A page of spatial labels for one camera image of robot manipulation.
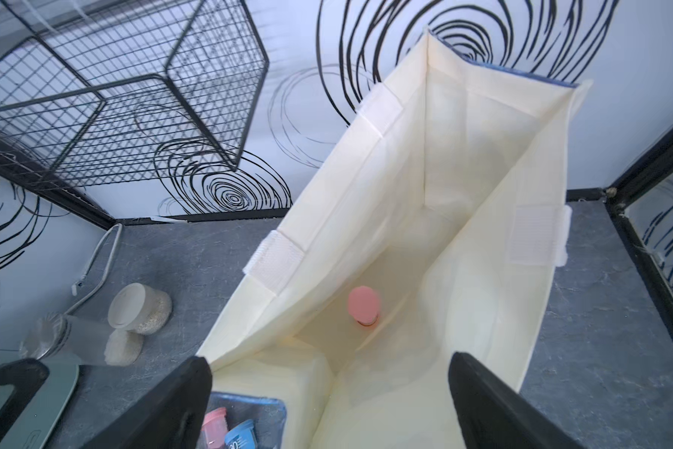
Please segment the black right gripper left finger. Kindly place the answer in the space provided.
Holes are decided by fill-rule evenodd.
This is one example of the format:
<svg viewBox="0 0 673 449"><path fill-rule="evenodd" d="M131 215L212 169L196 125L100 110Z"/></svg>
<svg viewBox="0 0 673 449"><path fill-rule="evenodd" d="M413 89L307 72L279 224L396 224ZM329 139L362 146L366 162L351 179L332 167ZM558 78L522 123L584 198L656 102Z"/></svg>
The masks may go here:
<svg viewBox="0 0 673 449"><path fill-rule="evenodd" d="M202 432L211 388L207 360L190 357L84 446L194 448Z"/></svg>

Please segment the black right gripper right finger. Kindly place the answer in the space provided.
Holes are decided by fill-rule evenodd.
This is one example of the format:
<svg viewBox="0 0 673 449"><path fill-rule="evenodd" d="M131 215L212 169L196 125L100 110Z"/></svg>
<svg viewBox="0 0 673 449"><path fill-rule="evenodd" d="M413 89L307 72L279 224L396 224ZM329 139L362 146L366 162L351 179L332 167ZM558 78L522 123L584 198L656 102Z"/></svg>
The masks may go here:
<svg viewBox="0 0 673 449"><path fill-rule="evenodd" d="M467 448L579 448L478 359L456 352L448 371Z"/></svg>

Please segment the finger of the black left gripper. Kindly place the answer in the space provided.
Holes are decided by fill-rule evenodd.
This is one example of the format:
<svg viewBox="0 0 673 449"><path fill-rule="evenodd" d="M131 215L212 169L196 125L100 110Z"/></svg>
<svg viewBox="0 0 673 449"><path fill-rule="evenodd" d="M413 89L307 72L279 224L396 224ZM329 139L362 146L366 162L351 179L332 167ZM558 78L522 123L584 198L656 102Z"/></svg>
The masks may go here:
<svg viewBox="0 0 673 449"><path fill-rule="evenodd" d="M49 368L35 359L0 365L0 443L42 388Z"/></svg>

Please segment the large pink hourglass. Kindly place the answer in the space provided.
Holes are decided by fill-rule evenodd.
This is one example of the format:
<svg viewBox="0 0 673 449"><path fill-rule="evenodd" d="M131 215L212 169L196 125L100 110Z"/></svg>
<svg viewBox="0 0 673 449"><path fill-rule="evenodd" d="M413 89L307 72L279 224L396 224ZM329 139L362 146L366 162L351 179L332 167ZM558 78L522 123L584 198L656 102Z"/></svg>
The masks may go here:
<svg viewBox="0 0 673 449"><path fill-rule="evenodd" d="M348 295L347 311L359 325L371 327L380 317L381 297L368 286L357 286Z"/></svg>

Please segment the canvas bag with starry print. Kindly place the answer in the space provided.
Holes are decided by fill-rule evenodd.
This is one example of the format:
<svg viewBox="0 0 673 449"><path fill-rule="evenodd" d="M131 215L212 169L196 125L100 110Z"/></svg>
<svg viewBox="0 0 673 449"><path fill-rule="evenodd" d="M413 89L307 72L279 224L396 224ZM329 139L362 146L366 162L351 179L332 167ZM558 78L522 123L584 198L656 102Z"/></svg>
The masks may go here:
<svg viewBox="0 0 673 449"><path fill-rule="evenodd" d="M424 33L262 241L198 354L276 398L286 448L461 448L466 352L518 390L567 260L568 134L589 83L467 60ZM362 327L348 295L381 297Z"/></svg>

